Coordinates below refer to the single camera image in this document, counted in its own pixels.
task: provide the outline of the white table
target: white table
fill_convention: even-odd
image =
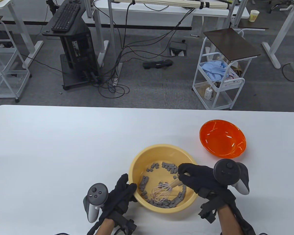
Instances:
[[[29,67],[31,62],[33,61],[30,58],[33,58],[33,59],[35,58],[38,51],[42,47],[44,41],[37,41],[37,43],[35,45],[33,44],[32,39],[30,38],[30,36],[28,34],[27,28],[22,20],[22,17],[14,10],[13,6],[14,6],[13,0],[3,0],[0,2],[0,9],[8,7],[8,9],[13,17],[13,20],[15,21],[15,24],[18,27],[18,30],[20,31],[20,34],[25,42],[25,45],[29,51],[29,55],[25,59],[25,64],[27,65],[27,67]]]
[[[108,13],[108,1],[107,0],[99,0],[95,2],[95,6],[98,7],[105,13]],[[151,7],[156,10],[161,10],[166,6],[162,5],[154,5],[154,4],[147,4],[148,7]],[[128,3],[120,2],[120,3],[112,3],[113,13],[115,12],[126,12],[128,7]],[[233,13],[236,14],[238,10],[238,6],[235,7]],[[163,11],[154,11],[144,6],[144,4],[136,3],[135,5],[130,6],[129,12],[140,12],[140,13],[154,13],[154,14],[168,14],[167,17],[170,17],[170,14],[185,15],[189,10],[183,7],[175,7],[169,6],[167,9]],[[222,9],[210,9],[210,8],[203,8],[203,9],[195,9],[190,15],[191,16],[211,16],[211,17],[218,17],[217,29],[221,29],[223,24],[223,20],[228,16],[229,10],[222,10]],[[242,14],[243,19],[249,18],[249,13],[247,9],[244,9]]]
[[[281,68],[281,64],[280,64],[279,60],[277,59],[275,53],[278,50],[285,35],[287,34],[289,28],[291,27],[293,21],[294,21],[294,6],[292,7],[290,13],[288,14],[285,22],[283,23],[283,25],[282,25],[276,39],[274,40],[273,44],[271,45],[271,47],[269,46],[269,44],[267,42],[261,43],[263,48],[265,49],[267,55],[269,56],[273,66],[276,69]]]
[[[174,144],[213,167],[219,158],[198,134],[211,119],[236,124],[247,139],[235,160],[249,169],[250,194],[231,187],[243,217],[256,234],[294,235],[294,113],[52,106],[0,106],[0,235],[86,234],[89,187],[111,190],[152,144]],[[130,203],[126,217],[134,234],[219,235],[218,219],[197,215],[203,202],[170,215]]]

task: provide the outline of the power adapter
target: power adapter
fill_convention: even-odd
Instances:
[[[210,100],[211,99],[211,96],[212,96],[212,89],[210,87],[207,87],[206,91],[205,91],[205,96],[204,98],[206,100]]]

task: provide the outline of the floor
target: floor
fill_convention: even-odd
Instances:
[[[251,111],[284,111],[294,112],[294,82],[287,81],[281,69],[277,70],[266,56],[261,42],[273,42],[288,12],[274,10],[266,13],[266,2],[256,0],[256,5],[249,3],[248,10],[258,9],[263,20],[270,29],[263,32],[246,33],[245,38],[251,42],[260,52],[261,56],[252,60],[245,75],[246,83],[237,99],[233,110]],[[204,31],[213,30],[216,24],[215,18],[205,20]],[[180,42],[183,39],[187,43],[187,57],[172,58],[174,64],[165,69],[144,70],[142,61],[132,59],[123,63],[119,83],[129,87],[130,92],[117,99],[107,99],[99,95],[98,89],[93,86],[75,88],[69,91],[62,89],[62,74],[37,62],[33,62],[30,71],[33,77],[24,89],[21,101],[18,105],[52,105],[52,106],[92,106],[92,107],[134,107],[134,108],[170,108],[170,109],[204,109],[203,105],[191,91],[196,64],[201,49],[202,38],[191,37],[190,34],[198,34],[201,28],[201,18],[193,18],[193,30],[177,31],[172,41]],[[92,28],[94,44],[96,44],[95,29]],[[126,42],[138,41],[160,36],[167,30],[128,29]],[[104,38],[110,38],[108,28],[104,29]],[[44,45],[36,56],[41,63],[57,69],[61,69],[60,54],[63,49],[59,40],[47,39],[42,35],[33,35],[34,40],[44,40]],[[153,53],[164,50],[168,38],[157,44],[143,48]],[[24,43],[19,35],[15,35],[22,54],[27,54]],[[151,57],[147,53],[141,56]],[[294,24],[289,30],[279,50],[276,53],[281,64],[294,62]],[[130,59],[133,54],[124,56],[124,60]],[[112,67],[111,47],[104,61],[104,71]],[[294,74],[287,71],[287,75],[294,78]],[[13,100],[0,100],[2,104],[15,104]]]

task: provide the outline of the whisk handle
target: whisk handle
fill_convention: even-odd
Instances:
[[[171,183],[170,183],[170,187],[172,187],[172,188],[174,188],[174,187],[176,187],[177,185],[179,185],[179,184],[181,184],[182,183],[182,181],[180,181],[179,180],[179,177],[177,177],[174,181],[172,181]]]

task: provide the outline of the orange bowl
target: orange bowl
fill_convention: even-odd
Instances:
[[[199,138],[206,150],[220,158],[236,158],[246,149],[243,132],[224,120],[211,120],[203,124]]]

